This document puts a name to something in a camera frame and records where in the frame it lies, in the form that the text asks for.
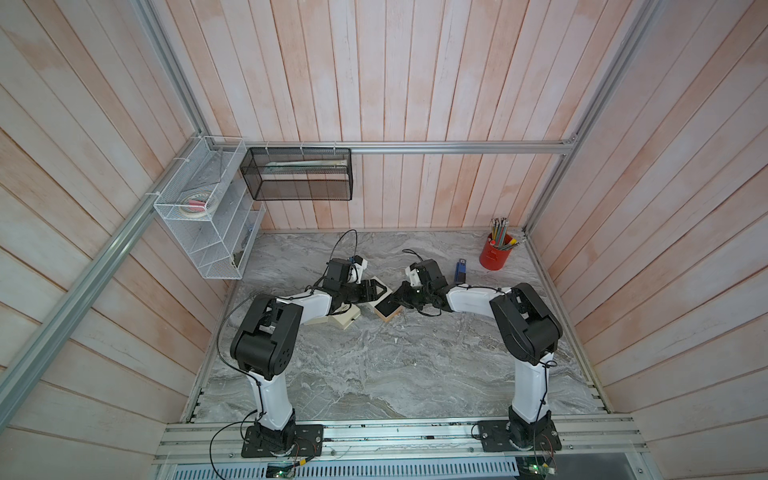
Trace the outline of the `cream drawer jewelry box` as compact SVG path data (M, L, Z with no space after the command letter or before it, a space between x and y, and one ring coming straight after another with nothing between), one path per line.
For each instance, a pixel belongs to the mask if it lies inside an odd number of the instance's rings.
M335 327L346 330L361 315L361 310L356 305L350 305L345 311L329 317L329 322Z

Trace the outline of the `cream small gift box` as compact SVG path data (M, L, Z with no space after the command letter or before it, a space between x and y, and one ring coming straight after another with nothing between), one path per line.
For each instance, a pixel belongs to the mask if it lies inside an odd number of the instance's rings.
M366 304L367 308L376 314L383 322L388 323L403 311L403 307L393 297L393 291L383 284L378 277L373 277L375 293L381 296Z

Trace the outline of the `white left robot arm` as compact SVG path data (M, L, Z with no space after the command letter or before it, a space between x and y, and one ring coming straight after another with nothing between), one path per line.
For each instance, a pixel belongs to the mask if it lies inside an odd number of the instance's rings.
M247 430L249 446L269 454L293 446L296 417L284 372L299 328L316 318L339 314L345 305L381 298L386 287L363 278L367 265L359 255L332 258L321 278L305 292L254 298L230 345L230 357L246 375L257 401L255 424Z

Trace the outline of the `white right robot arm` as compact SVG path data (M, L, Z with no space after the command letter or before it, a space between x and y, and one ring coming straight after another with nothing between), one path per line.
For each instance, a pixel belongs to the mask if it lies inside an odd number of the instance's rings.
M503 344L515 359L515 388L509 408L509 438L521 449L550 428L549 369L563 335L559 320L528 283L489 287L449 283L434 260L406 269L407 279L392 294L399 306L423 314L471 313L495 320Z

